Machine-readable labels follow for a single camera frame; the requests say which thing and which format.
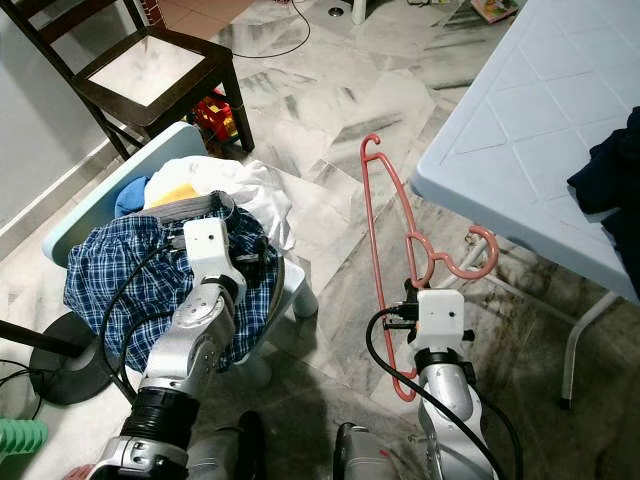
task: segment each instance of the dark wooden chair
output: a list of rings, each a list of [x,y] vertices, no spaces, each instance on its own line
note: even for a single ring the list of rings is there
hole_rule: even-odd
[[[198,101],[215,96],[231,106],[242,147],[253,138],[233,68],[231,50],[190,35],[144,25],[133,0],[122,0],[136,31],[74,73],[51,44],[89,17],[119,0],[84,0],[43,27],[33,17],[55,0],[0,0],[2,8],[69,82],[123,158],[129,154],[120,137],[141,147],[133,136],[110,122],[105,113],[146,139],[181,119]]]

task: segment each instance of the laundry pile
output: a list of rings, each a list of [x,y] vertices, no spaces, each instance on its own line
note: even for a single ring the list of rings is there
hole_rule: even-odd
[[[279,255],[295,242],[286,219],[290,209],[277,180],[260,162],[243,166],[205,156],[170,160],[150,179],[130,182],[114,205],[116,218],[70,251],[64,303],[95,333],[111,306],[105,344],[114,355],[122,351],[131,326],[148,318],[133,333],[126,357],[127,365],[142,372],[151,347],[193,285],[186,250],[176,247],[182,226],[189,220],[222,218],[229,256],[247,281],[245,299],[235,309],[236,334],[218,364],[224,371],[249,352],[264,330]]]
[[[587,214],[616,209],[602,221],[615,240],[631,283],[640,296],[640,107],[627,128],[614,131],[589,153],[591,161],[567,180],[575,188],[580,209]]]

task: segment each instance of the blue plaid shirt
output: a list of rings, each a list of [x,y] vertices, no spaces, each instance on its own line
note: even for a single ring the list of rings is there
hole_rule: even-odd
[[[219,206],[209,215],[194,218],[205,217],[225,219],[229,255],[247,281],[244,301],[235,309],[235,336],[218,364],[218,370],[224,371],[244,357],[264,330],[276,284],[278,254],[268,245],[260,223],[246,210]],[[161,225],[155,217],[129,216],[94,229],[69,253],[64,304],[98,334],[106,309],[133,269],[148,253],[166,245],[170,236],[182,235],[185,221]],[[240,260],[247,256],[253,261]],[[115,304],[107,324],[107,348],[119,355],[123,337],[137,319],[175,311],[192,284],[185,250],[165,249],[155,255]],[[171,316],[167,315],[141,325],[129,343],[127,365],[144,371],[151,347],[170,324]]]

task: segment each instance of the marble floor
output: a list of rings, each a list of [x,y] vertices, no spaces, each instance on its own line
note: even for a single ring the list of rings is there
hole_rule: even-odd
[[[298,4],[311,37],[291,54],[236,58],[256,149],[232,158],[259,159],[278,174],[294,205],[297,244],[291,256],[307,270],[320,303],[316,321],[285,322],[265,344],[274,376],[253,391],[233,371],[216,377],[194,437],[258,410],[267,432],[269,478],[329,479],[338,426],[368,426],[388,445],[404,480],[427,478],[425,436],[417,403],[395,395],[390,378],[370,359],[366,322],[377,310],[358,150],[376,132],[380,149],[406,180],[418,158],[464,95],[508,22],[487,26],[467,1],[410,7],[405,0],[370,1],[358,27],[320,15],[332,0]],[[306,24],[291,6],[258,0],[213,41],[246,55],[270,55],[297,45]],[[104,176],[103,172],[0,263],[0,318],[36,330],[63,313],[65,273],[40,252],[40,243]],[[372,169],[381,267],[388,301],[402,299],[407,276],[402,210],[381,169]],[[456,258],[474,239],[471,222],[410,195],[416,222],[438,249]],[[500,239],[497,275],[563,311],[579,316],[602,289]],[[436,281],[444,272],[436,272]],[[637,307],[619,301],[583,336],[578,349],[575,409],[558,408],[563,349],[571,325],[538,311],[487,281],[456,285],[466,298],[468,328],[476,332],[468,356],[480,389],[509,415],[524,448],[527,479],[630,479],[640,420],[640,322]],[[404,339],[396,338],[398,346]],[[375,344],[382,346],[381,335]],[[28,349],[0,342],[0,358],[26,361]],[[10,372],[0,365],[0,374]],[[36,399],[26,381],[0,390],[0,414],[28,417]],[[115,387],[79,405],[45,404],[39,418],[50,431],[35,455],[0,464],[2,479],[58,479],[99,456],[117,433],[128,405]],[[505,470],[511,446],[493,415],[486,438]]]

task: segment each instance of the green object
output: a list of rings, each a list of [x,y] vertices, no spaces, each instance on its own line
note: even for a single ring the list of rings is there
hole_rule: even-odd
[[[47,432],[40,420],[0,418],[0,462],[9,455],[39,450],[47,440]]]

